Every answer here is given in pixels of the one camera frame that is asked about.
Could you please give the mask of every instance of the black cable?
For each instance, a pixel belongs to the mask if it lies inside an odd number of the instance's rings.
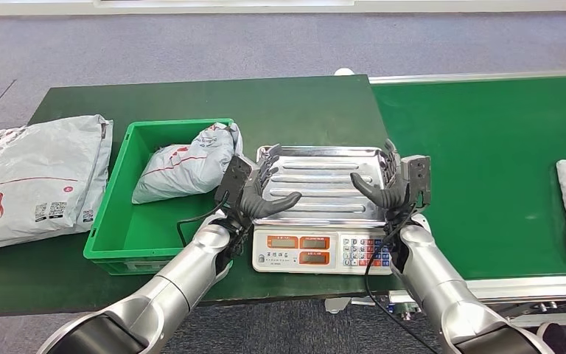
[[[204,218],[207,218],[208,216],[213,215],[215,212],[217,212],[224,205],[224,203],[226,203],[227,199],[228,199],[228,190],[225,191],[225,193],[223,195],[223,199],[220,201],[220,203],[216,204],[214,209],[209,210],[207,213],[205,213],[201,216],[177,221],[177,232],[179,233],[179,237],[181,237],[181,242],[184,244],[184,247],[187,246],[187,242],[185,241],[185,236],[184,236],[183,232],[181,231],[181,224],[182,223],[192,223],[194,221],[203,220]]]
[[[430,350],[434,354],[439,354],[437,352],[437,350],[433,349],[426,341],[424,341],[422,338],[420,338],[418,335],[416,335],[413,331],[411,331],[407,326],[405,326],[405,324],[401,323],[401,321],[399,321],[391,312],[389,312],[389,310],[386,309],[385,306],[383,306],[380,302],[378,302],[378,300],[374,297],[374,295],[372,295],[372,292],[370,290],[370,283],[369,283],[370,276],[369,276],[369,274],[370,274],[370,267],[372,267],[372,263],[374,263],[374,258],[376,258],[377,254],[379,254],[381,252],[381,249],[383,247],[385,247],[385,245],[387,243],[391,242],[391,239],[394,237],[394,235],[396,235],[398,232],[400,232],[400,229],[402,229],[407,224],[407,222],[409,222],[409,220],[411,220],[411,217],[413,216],[413,209],[414,208],[415,208],[415,205],[413,205],[411,207],[407,217],[401,223],[399,223],[396,226],[396,228],[394,228],[394,230],[392,230],[388,235],[386,235],[381,240],[380,247],[376,247],[374,249],[374,253],[372,253],[372,257],[370,257],[368,265],[366,266],[366,272],[364,274],[365,281],[366,281],[366,292],[368,293],[368,296],[370,296],[370,299],[372,299],[374,304],[376,306],[378,306],[378,308],[380,308],[387,316],[389,316],[390,319],[394,320],[394,322],[396,322],[403,330],[405,330],[405,332],[409,333],[410,336],[414,337],[417,341],[422,343],[426,348],[428,348],[428,350]]]

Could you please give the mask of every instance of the stainless steel tray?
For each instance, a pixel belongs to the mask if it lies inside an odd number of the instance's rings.
[[[269,146],[257,151],[261,159]],[[385,225],[384,212],[357,191],[350,173],[385,187],[381,166],[385,154],[378,147],[284,146],[273,167],[263,197],[273,200],[300,192],[301,200],[289,210],[256,220],[257,225],[353,226]]]

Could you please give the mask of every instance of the scale keypad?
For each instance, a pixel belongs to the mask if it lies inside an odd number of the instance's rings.
[[[387,247],[381,249],[380,238],[359,238],[346,237],[342,238],[341,259],[345,266],[365,267],[372,258],[372,254],[380,249],[374,257],[373,267],[389,267],[389,253]]]

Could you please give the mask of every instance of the digital display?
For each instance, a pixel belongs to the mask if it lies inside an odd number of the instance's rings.
[[[301,262],[302,263],[320,263],[326,264],[326,256],[322,254],[301,254]]]
[[[279,249],[293,249],[296,247],[296,239],[288,238],[288,239],[278,239],[274,238],[270,240],[270,246],[272,248],[279,248]]]
[[[301,247],[303,249],[327,249],[326,240],[302,240]]]

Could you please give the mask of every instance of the red line on bag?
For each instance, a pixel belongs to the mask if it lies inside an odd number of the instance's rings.
[[[12,183],[12,182],[20,182],[20,181],[29,181],[30,179],[56,179],[58,181],[72,181],[72,182],[78,182],[78,180],[76,179],[72,179],[72,178],[57,178],[57,177],[27,177],[27,178],[19,178],[19,179],[13,179],[12,181],[7,181],[7,182],[1,182],[0,185],[2,184],[8,184],[8,183]]]
[[[202,159],[207,159],[207,156],[203,156],[203,157],[195,157],[195,156],[190,156],[190,157],[186,157],[183,160],[180,160],[179,162],[177,162],[176,164],[170,166],[170,167],[164,167],[164,168],[158,168],[157,170],[152,170],[152,171],[148,171],[146,172],[144,175],[142,175],[142,177],[148,175],[149,173],[153,173],[153,172],[159,172],[159,171],[163,171],[163,170],[172,170],[173,168],[175,168],[175,166],[178,166],[181,164],[181,162],[187,161],[187,160],[202,160]]]

